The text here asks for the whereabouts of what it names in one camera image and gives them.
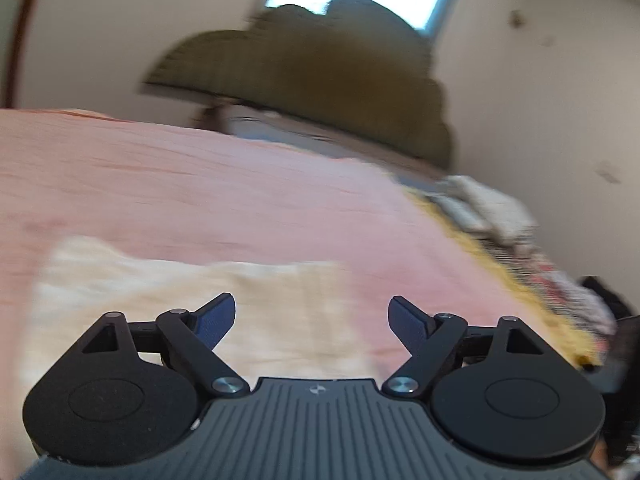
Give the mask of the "pink floral bed sheet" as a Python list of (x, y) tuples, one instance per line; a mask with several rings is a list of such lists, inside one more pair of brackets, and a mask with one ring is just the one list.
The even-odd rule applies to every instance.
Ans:
[(382, 170), (201, 130), (1, 115), (1, 388), (33, 384), (101, 313), (140, 321), (220, 292), (241, 373), (382, 377), (401, 295), (475, 325), (515, 314), (572, 363), (590, 339)]

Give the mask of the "pile of folded clothes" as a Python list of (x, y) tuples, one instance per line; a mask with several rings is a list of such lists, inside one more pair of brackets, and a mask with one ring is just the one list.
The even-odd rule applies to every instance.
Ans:
[(634, 315), (597, 276), (574, 280), (535, 240), (537, 221), (516, 198), (468, 176), (450, 176), (427, 190), (408, 188), (413, 203), (533, 309), (570, 362), (600, 366)]

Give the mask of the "grey striped pillow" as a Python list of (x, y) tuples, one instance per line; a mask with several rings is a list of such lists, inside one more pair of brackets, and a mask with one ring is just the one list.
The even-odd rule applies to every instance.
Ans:
[(340, 130), (227, 100), (203, 108), (194, 126), (247, 140), (280, 143), (331, 158), (358, 158), (378, 165), (406, 185), (424, 188), (445, 175), (424, 160)]

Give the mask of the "green padded headboard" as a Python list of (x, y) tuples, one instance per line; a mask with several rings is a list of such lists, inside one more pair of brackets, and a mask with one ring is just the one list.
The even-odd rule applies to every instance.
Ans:
[(142, 87), (268, 108), (447, 170), (454, 137), (431, 64), (431, 41), (397, 14), (332, 0), (323, 14), (286, 4), (247, 29), (198, 32), (155, 61)]

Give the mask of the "brown wooden door frame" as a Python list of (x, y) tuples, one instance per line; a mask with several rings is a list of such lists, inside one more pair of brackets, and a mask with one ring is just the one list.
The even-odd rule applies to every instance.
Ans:
[(17, 104), (16, 94), (20, 82), (23, 48), (36, 2), (37, 0), (20, 0), (20, 5), (17, 8), (17, 18), (13, 25), (9, 53), (6, 55), (6, 65), (4, 66), (6, 72), (2, 82), (2, 107), (8, 110), (12, 110)]

